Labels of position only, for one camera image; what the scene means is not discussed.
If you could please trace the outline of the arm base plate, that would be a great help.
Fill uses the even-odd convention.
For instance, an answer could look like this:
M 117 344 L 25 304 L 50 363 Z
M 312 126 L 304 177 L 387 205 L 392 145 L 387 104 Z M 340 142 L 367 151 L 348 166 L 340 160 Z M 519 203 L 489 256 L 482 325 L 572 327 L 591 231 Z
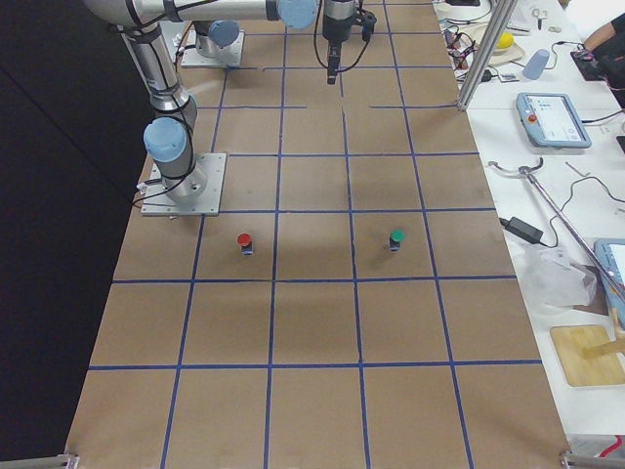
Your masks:
M 155 163 L 150 178 L 157 181 L 146 188 L 146 200 L 141 202 L 144 216 L 218 216 L 226 172 L 225 153 L 200 153 L 195 156 L 195 168 L 171 192 L 162 185 L 160 171 Z
M 237 21 L 195 21 L 188 34 L 182 67 L 239 67 L 244 31 Z

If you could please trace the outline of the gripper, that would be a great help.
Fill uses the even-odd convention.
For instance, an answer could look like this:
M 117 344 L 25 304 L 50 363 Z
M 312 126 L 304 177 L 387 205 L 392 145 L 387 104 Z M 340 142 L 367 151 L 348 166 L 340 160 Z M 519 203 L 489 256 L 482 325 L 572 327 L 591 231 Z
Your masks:
M 340 72 L 341 65 L 341 51 L 342 43 L 328 43 L 327 48 L 327 66 L 326 66 L 326 80 L 328 84 L 335 84 L 338 74 Z

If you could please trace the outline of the person's forearm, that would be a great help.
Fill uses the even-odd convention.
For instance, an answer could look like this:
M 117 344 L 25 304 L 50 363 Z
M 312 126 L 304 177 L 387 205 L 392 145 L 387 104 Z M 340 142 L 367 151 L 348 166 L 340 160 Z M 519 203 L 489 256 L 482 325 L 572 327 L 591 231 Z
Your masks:
M 584 48 L 594 51 L 606 41 L 624 31 L 625 14 L 611 20 L 594 31 L 585 41 Z

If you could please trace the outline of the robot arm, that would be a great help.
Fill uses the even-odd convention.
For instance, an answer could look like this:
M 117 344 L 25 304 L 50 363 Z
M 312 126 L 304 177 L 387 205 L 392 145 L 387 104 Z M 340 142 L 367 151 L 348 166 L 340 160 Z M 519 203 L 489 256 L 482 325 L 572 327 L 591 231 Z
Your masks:
M 176 203 L 190 204 L 207 183 L 193 147 L 196 102 L 181 83 L 158 24 L 122 37 L 155 113 L 144 130 L 147 154 L 160 173 L 164 195 Z
M 281 21 L 293 29 L 314 26 L 314 34 L 327 41 L 327 58 L 319 58 L 333 85 L 339 74 L 353 68 L 341 67 L 342 46 L 352 28 L 361 28 L 362 41 L 370 42 L 377 19 L 360 1 L 87 1 L 87 8 L 100 19 L 130 33 L 159 21 Z

